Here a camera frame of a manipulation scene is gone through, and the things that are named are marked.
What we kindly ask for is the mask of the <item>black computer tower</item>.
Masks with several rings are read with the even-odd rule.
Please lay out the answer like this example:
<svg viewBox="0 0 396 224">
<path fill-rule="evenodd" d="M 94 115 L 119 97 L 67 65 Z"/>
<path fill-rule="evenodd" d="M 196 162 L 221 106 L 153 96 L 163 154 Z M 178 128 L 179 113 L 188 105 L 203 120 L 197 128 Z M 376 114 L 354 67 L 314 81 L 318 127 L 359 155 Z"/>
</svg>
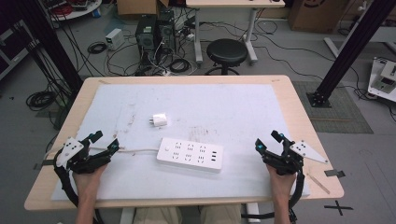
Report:
<svg viewBox="0 0 396 224">
<path fill-rule="evenodd" d="M 142 64 L 153 64 L 156 50 L 159 47 L 156 15 L 141 16 L 135 30 L 135 38 L 142 58 Z"/>
<path fill-rule="evenodd" d="M 163 47 L 168 52 L 174 52 L 176 50 L 174 12 L 172 10 L 161 11 L 157 22 Z"/>
</svg>

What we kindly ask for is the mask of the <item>white foam mat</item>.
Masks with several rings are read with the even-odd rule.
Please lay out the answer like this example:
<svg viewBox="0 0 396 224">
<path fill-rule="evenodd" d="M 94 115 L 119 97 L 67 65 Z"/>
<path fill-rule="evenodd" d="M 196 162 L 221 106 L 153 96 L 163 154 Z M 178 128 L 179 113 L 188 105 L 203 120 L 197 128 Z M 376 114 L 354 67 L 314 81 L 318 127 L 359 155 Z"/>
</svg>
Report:
<svg viewBox="0 0 396 224">
<path fill-rule="evenodd" d="M 154 127 L 149 119 L 161 113 L 167 124 Z M 106 84 L 97 89 L 77 138 L 102 131 L 94 151 L 120 142 L 102 175 L 101 200 L 259 199 L 271 190 L 255 142 L 280 152 L 273 130 L 289 132 L 269 84 Z M 163 138 L 222 146 L 221 171 L 158 162 Z"/>
</svg>

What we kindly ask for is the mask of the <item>black metal stand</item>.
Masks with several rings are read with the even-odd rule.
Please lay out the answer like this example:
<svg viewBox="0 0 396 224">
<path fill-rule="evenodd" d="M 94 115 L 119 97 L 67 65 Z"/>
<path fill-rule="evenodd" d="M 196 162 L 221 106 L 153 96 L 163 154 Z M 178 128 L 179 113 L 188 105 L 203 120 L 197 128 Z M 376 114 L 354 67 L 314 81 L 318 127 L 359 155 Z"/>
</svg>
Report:
<svg viewBox="0 0 396 224">
<path fill-rule="evenodd" d="M 46 13 L 38 0 L 14 0 L 13 3 L 56 65 L 70 91 L 77 94 L 83 81 L 65 52 L 56 32 L 51 28 Z"/>
<path fill-rule="evenodd" d="M 314 92 L 306 94 L 312 107 L 330 106 L 332 92 L 395 7 L 396 0 L 374 0 L 367 8 L 325 78 Z"/>
</svg>

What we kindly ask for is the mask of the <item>white charger plug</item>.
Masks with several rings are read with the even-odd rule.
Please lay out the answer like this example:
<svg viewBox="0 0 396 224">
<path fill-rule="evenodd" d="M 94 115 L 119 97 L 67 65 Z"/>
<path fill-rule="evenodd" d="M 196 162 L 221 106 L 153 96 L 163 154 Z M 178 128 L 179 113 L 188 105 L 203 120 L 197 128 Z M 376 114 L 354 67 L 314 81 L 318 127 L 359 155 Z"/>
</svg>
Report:
<svg viewBox="0 0 396 224">
<path fill-rule="evenodd" d="M 167 117 L 164 113 L 161 114 L 154 114 L 150 119 L 149 122 L 154 127 L 161 127 L 167 124 Z"/>
</svg>

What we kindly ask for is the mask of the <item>black round stool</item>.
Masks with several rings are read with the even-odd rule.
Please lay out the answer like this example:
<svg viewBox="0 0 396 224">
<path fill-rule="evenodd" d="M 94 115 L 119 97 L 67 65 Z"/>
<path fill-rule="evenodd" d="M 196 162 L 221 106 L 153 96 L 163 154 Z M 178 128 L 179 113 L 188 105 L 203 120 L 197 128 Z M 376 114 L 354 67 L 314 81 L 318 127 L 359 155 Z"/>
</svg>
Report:
<svg viewBox="0 0 396 224">
<path fill-rule="evenodd" d="M 206 55 L 214 62 L 214 67 L 205 73 L 206 76 L 216 70 L 220 70 L 223 75 L 229 71 L 238 75 L 234 68 L 248 57 L 248 49 L 238 40 L 222 38 L 207 46 Z"/>
</svg>

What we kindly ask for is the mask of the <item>large cardboard box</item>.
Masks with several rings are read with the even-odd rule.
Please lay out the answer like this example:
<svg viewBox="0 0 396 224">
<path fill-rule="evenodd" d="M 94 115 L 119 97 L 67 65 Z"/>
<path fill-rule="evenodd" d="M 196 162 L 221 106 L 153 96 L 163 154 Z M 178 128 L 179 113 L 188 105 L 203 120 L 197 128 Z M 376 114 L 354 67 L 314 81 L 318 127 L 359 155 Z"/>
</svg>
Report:
<svg viewBox="0 0 396 224">
<path fill-rule="evenodd" d="M 299 32 L 329 34 L 335 30 L 349 0 L 294 0 L 288 23 Z"/>
</svg>

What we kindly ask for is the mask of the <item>person's legs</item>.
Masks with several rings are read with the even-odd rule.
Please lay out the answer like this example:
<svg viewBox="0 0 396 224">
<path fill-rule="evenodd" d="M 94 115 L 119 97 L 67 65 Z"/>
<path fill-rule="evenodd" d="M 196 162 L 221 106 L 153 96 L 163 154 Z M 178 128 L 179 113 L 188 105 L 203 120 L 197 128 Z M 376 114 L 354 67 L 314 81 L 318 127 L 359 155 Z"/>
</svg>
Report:
<svg viewBox="0 0 396 224">
<path fill-rule="evenodd" d="M 137 208 L 133 224 L 241 224 L 240 204 Z"/>
</svg>

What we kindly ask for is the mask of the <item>grey tape piece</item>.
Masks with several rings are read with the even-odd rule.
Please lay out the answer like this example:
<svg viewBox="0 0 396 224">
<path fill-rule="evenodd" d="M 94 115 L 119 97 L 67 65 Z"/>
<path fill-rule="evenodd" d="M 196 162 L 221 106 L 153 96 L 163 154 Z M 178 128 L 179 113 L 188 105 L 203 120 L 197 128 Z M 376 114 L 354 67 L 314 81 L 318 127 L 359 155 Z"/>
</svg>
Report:
<svg viewBox="0 0 396 224">
<path fill-rule="evenodd" d="M 53 166 L 53 160 L 43 160 L 40 163 L 36 163 L 33 169 L 39 171 L 43 166 Z"/>
<path fill-rule="evenodd" d="M 324 171 L 326 176 L 336 176 L 337 178 L 341 178 L 346 176 L 344 171 L 337 171 L 336 169 Z"/>
</svg>

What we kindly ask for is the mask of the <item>white round table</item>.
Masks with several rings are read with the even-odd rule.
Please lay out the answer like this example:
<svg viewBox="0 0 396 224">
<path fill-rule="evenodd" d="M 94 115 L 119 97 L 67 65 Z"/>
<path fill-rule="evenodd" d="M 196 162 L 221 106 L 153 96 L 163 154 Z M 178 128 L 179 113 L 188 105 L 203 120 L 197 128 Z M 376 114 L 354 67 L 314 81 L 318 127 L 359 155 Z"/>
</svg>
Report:
<svg viewBox="0 0 396 224">
<path fill-rule="evenodd" d="M 40 0 L 53 21 L 65 21 L 94 12 L 102 0 Z"/>
</svg>

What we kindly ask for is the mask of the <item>person's left hand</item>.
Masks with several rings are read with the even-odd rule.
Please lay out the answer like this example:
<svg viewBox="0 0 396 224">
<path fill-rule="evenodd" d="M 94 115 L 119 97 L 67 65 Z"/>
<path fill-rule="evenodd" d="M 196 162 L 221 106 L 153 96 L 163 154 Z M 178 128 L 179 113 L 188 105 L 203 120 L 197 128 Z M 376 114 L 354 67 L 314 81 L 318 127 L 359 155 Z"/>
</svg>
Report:
<svg viewBox="0 0 396 224">
<path fill-rule="evenodd" d="M 105 169 L 106 166 L 103 165 L 91 174 L 73 174 L 78 190 L 78 199 L 80 201 L 96 200 L 101 176 Z"/>
</svg>

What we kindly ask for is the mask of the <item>white power strip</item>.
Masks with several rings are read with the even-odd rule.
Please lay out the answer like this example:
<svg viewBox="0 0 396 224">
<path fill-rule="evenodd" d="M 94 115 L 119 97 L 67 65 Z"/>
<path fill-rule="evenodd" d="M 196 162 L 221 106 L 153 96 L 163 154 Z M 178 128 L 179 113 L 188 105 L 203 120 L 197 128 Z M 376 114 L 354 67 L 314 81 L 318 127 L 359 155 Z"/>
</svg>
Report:
<svg viewBox="0 0 396 224">
<path fill-rule="evenodd" d="M 163 138 L 157 154 L 157 161 L 182 168 L 219 173 L 222 169 L 223 147 Z"/>
</svg>

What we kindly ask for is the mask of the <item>white power supply box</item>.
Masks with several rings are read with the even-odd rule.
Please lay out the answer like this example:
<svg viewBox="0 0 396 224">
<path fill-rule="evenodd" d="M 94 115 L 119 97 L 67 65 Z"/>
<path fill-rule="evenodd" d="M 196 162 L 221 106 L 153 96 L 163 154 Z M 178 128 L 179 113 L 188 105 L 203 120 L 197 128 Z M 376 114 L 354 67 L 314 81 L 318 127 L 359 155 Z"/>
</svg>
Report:
<svg viewBox="0 0 396 224">
<path fill-rule="evenodd" d="M 107 47 L 110 50 L 117 50 L 124 42 L 124 36 L 121 29 L 116 28 L 106 35 Z"/>
</svg>

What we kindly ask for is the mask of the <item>grey floor mat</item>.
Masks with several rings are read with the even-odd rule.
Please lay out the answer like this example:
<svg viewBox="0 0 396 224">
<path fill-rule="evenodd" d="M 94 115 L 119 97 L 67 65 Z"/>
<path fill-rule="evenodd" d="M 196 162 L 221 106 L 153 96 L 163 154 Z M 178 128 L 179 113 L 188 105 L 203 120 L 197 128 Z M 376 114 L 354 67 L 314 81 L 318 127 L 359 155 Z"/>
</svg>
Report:
<svg viewBox="0 0 396 224">
<path fill-rule="evenodd" d="M 308 93 L 314 92 L 319 83 L 293 81 L 292 85 L 317 133 L 373 133 L 344 86 L 332 92 L 329 105 L 313 107 Z"/>
</svg>

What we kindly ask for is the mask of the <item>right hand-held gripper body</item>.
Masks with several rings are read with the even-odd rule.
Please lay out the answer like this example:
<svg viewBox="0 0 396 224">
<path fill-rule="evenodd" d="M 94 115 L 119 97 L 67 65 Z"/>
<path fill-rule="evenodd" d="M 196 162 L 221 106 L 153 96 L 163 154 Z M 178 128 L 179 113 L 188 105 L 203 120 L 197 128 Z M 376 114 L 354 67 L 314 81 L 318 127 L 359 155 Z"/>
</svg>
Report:
<svg viewBox="0 0 396 224">
<path fill-rule="evenodd" d="M 301 171 L 304 166 L 304 159 L 324 164 L 329 162 L 305 141 L 283 140 L 280 144 L 282 145 L 280 154 L 275 154 L 266 146 L 262 146 L 263 162 L 274 167 L 279 175 L 292 175 Z"/>
</svg>

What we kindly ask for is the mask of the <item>white desk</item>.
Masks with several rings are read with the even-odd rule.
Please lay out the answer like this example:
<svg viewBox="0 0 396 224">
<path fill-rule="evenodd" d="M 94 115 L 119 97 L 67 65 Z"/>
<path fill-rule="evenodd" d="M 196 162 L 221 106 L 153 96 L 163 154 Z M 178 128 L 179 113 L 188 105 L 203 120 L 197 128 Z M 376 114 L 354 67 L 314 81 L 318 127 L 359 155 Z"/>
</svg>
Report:
<svg viewBox="0 0 396 224">
<path fill-rule="evenodd" d="M 200 10 L 202 8 L 209 8 L 211 11 L 215 8 L 225 8 L 235 12 L 238 12 L 239 9 L 249 9 L 248 28 L 247 32 L 242 35 L 242 40 L 247 47 L 249 62 L 256 63 L 258 58 L 251 44 L 251 36 L 257 13 L 264 8 L 281 8 L 285 6 L 285 3 L 283 0 L 186 0 L 186 6 L 195 10 L 194 53 L 195 61 L 201 65 L 204 60 L 200 39 Z"/>
</svg>

